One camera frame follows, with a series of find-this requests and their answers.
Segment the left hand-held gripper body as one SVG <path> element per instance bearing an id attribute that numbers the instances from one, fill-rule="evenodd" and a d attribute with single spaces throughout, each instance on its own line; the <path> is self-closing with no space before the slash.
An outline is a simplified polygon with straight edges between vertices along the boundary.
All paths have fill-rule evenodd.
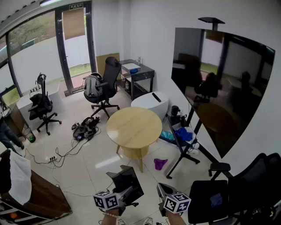
<path id="1" fill-rule="evenodd" d="M 119 216 L 123 214 L 126 207 L 136 207 L 139 203 L 136 202 L 139 199 L 139 191 L 130 186 L 121 192 L 117 192 L 117 188 L 113 189 L 113 192 L 104 190 L 99 191 L 93 195 L 95 205 L 103 212 L 108 210 L 117 209 Z"/>

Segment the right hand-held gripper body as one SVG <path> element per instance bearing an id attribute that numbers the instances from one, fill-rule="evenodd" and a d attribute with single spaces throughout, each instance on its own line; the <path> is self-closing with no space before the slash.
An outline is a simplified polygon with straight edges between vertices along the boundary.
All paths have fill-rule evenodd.
<path id="1" fill-rule="evenodd" d="M 159 204 L 159 211 L 163 217 L 166 217 L 167 212 L 172 214 L 186 212 L 191 203 L 191 198 L 184 193 L 165 194 L 160 198 L 162 202 Z"/>

